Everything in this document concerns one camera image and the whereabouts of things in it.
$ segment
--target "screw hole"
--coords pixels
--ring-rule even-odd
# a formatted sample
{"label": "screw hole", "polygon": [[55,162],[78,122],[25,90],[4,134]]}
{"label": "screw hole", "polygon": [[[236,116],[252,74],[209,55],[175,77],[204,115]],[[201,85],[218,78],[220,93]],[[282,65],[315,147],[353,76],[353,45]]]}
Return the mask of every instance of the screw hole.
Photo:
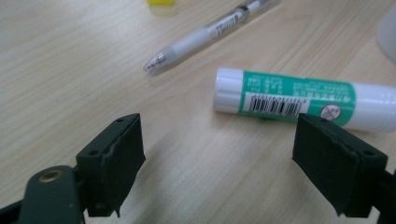
{"label": "screw hole", "polygon": [[364,154],[366,154],[367,156],[374,156],[374,152],[372,151],[363,151]]}
{"label": "screw hole", "polygon": [[96,156],[99,153],[98,150],[92,150],[90,151],[90,156]]}

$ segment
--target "pen tip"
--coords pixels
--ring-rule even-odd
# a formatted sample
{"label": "pen tip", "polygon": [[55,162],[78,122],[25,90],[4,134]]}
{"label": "pen tip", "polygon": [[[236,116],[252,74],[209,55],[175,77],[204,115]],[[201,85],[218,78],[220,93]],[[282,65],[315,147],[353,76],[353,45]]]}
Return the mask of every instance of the pen tip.
{"label": "pen tip", "polygon": [[165,65],[166,58],[163,53],[159,53],[157,56],[152,58],[146,65],[143,67],[143,70],[147,73],[154,72],[155,70],[163,67]]}

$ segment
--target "barcode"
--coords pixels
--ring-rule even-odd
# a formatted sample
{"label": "barcode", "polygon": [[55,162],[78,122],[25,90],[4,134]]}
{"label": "barcode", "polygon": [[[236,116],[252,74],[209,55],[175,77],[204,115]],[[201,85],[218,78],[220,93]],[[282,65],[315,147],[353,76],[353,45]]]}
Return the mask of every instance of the barcode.
{"label": "barcode", "polygon": [[298,98],[253,95],[250,98],[248,112],[297,118],[305,102],[306,100]]}

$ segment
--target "yellow object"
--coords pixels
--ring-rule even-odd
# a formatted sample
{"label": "yellow object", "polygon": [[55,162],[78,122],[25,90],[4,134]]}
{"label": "yellow object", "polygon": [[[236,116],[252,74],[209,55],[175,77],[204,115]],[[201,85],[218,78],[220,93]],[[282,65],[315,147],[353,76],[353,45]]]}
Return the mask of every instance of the yellow object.
{"label": "yellow object", "polygon": [[148,0],[150,5],[172,5],[174,0]]}

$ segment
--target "clamp jaw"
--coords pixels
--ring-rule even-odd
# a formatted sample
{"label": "clamp jaw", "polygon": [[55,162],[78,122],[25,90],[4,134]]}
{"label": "clamp jaw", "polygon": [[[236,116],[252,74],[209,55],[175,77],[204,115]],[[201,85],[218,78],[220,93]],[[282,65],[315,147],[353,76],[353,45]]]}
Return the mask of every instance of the clamp jaw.
{"label": "clamp jaw", "polygon": [[85,223],[109,217],[131,190],[145,161],[140,115],[113,121],[77,154],[77,166],[54,166],[31,177],[24,199],[0,210],[2,223]]}
{"label": "clamp jaw", "polygon": [[338,215],[396,223],[396,176],[385,170],[388,156],[334,123],[301,114],[293,160],[332,204]]}

